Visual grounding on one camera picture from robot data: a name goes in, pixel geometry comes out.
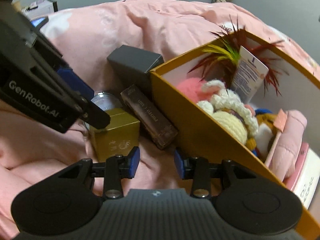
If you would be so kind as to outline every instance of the dark gray box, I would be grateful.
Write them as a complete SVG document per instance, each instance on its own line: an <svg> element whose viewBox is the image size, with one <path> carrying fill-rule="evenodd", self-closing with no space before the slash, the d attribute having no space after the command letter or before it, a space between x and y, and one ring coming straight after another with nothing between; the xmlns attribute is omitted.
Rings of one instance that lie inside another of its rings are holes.
<svg viewBox="0 0 320 240"><path fill-rule="evenodd" d="M148 98L152 98L149 71L164 62L160 54L122 45L107 60L126 88L135 84Z"/></svg>

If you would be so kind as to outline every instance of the pink plush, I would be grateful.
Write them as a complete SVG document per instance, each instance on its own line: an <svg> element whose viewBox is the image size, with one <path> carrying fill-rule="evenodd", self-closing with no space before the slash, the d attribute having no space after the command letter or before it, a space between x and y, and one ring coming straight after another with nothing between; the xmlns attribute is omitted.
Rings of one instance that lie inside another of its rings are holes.
<svg viewBox="0 0 320 240"><path fill-rule="evenodd" d="M212 92L205 93L201 90L205 83L206 81L201 78L188 78L178 84L177 89L196 104L202 100L208 101L212 96Z"/></svg>

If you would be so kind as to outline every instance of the white tag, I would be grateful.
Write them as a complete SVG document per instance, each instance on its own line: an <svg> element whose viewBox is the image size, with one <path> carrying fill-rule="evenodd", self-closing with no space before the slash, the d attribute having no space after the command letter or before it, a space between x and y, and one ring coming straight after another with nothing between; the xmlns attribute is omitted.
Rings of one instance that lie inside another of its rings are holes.
<svg viewBox="0 0 320 240"><path fill-rule="evenodd" d="M244 104L247 104L262 85L269 69L242 46L240 47L240 56L231 90L239 95Z"/></svg>

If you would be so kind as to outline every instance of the orange paper tag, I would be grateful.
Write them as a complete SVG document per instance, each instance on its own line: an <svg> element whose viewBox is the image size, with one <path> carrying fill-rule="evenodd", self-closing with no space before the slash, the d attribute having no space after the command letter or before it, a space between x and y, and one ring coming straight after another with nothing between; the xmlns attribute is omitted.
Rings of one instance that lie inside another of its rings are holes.
<svg viewBox="0 0 320 240"><path fill-rule="evenodd" d="M282 109L280 109L275 121L273 122L273 125L278 130L283 132L285 123L287 122L287 118L288 118L287 114Z"/></svg>

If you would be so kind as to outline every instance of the pink blanket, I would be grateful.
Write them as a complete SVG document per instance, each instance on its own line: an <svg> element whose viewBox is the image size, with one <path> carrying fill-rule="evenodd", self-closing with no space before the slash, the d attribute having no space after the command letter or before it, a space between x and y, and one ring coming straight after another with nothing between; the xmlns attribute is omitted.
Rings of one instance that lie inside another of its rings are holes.
<svg viewBox="0 0 320 240"><path fill-rule="evenodd" d="M119 92L121 83L106 60L115 48L126 44L169 60L213 40L209 31L221 31L223 25L231 28L229 15L234 23L238 16L240 25L266 41L279 40L279 34L234 4L175 0L124 0L67 9L51 15L43 32L94 90ZM308 54L293 40L287 38L282 49L320 77ZM130 188L190 187L178 179L169 152L158 150L142 137L140 149L136 177L123 181L125 192ZM81 122L60 134L0 102L0 238L11 239L18 233L10 206L19 192L88 156L96 160ZM96 181L94 191L101 194L102 180Z"/></svg>

